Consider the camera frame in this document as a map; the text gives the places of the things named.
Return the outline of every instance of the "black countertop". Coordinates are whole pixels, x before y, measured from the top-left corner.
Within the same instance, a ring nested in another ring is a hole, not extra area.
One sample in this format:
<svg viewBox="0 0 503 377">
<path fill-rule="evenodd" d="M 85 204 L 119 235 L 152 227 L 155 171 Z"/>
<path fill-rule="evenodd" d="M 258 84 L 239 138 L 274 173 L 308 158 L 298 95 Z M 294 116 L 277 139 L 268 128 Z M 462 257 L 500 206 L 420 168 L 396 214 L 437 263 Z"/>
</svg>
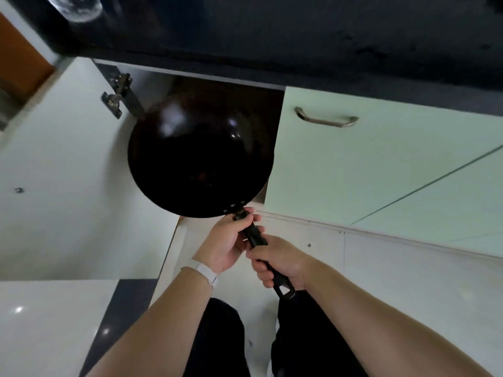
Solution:
<svg viewBox="0 0 503 377">
<path fill-rule="evenodd" d="M 503 0 L 11 2 L 63 55 L 503 115 Z"/>
</svg>

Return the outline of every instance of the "glass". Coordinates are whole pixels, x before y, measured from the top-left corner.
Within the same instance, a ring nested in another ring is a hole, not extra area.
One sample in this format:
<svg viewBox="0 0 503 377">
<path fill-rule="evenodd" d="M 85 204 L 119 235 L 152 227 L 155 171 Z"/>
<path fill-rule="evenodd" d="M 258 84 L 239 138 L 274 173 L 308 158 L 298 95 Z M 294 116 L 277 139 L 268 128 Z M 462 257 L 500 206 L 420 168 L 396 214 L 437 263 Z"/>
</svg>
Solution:
<svg viewBox="0 0 503 377">
<path fill-rule="evenodd" d="M 73 23 L 85 23 L 97 18 L 102 10 L 100 0 L 49 0 L 63 17 Z"/>
</svg>

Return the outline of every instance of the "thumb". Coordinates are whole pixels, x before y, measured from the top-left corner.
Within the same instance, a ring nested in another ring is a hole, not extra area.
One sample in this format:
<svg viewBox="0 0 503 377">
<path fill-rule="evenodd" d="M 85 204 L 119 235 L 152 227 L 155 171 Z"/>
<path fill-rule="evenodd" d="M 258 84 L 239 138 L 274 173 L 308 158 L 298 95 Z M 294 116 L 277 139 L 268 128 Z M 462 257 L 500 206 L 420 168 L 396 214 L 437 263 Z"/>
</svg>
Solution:
<svg viewBox="0 0 503 377">
<path fill-rule="evenodd" d="M 247 250 L 247 258 L 259 260 L 271 260 L 271 248 L 268 246 L 257 246 Z"/>
<path fill-rule="evenodd" d="M 253 222 L 253 214 L 248 214 L 246 217 L 244 217 L 241 220 L 229 222 L 229 225 L 236 232 L 240 232 L 241 230 L 248 228 L 248 226 L 250 226 L 252 224 L 252 222 Z"/>
</svg>

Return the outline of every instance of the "black pants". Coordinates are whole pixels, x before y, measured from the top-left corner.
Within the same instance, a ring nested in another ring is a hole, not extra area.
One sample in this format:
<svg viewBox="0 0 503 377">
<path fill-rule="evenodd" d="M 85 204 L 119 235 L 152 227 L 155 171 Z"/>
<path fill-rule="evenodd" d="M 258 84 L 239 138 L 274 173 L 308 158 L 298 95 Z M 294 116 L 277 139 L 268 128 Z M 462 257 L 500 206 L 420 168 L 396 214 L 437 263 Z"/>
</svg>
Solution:
<svg viewBox="0 0 503 377">
<path fill-rule="evenodd" d="M 280 329 L 271 349 L 276 377 L 307 375 L 367 376 L 348 344 L 305 291 L 281 300 Z M 237 311 L 211 298 L 199 324 L 185 368 L 192 376 L 248 377 L 244 326 Z"/>
</svg>

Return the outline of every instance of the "person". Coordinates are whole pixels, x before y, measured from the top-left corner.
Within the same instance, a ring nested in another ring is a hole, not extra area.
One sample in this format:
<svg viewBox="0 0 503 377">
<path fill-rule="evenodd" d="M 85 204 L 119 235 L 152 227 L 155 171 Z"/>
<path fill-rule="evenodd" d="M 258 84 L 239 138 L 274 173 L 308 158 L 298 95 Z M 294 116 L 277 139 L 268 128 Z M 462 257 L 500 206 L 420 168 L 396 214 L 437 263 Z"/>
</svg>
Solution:
<svg viewBox="0 0 503 377">
<path fill-rule="evenodd" d="M 268 246 L 252 250 L 239 232 L 261 216 L 246 209 L 243 220 L 226 215 L 217 222 L 193 259 L 220 274 L 246 252 L 264 287 L 273 286 L 273 275 L 261 260 L 290 279 L 296 295 L 280 300 L 271 350 L 276 377 L 490 375 L 442 336 L 286 240 L 263 234 Z M 212 290 L 201 273 L 182 268 L 88 376 L 249 376 L 243 324 L 236 310 L 211 298 Z"/>
</svg>

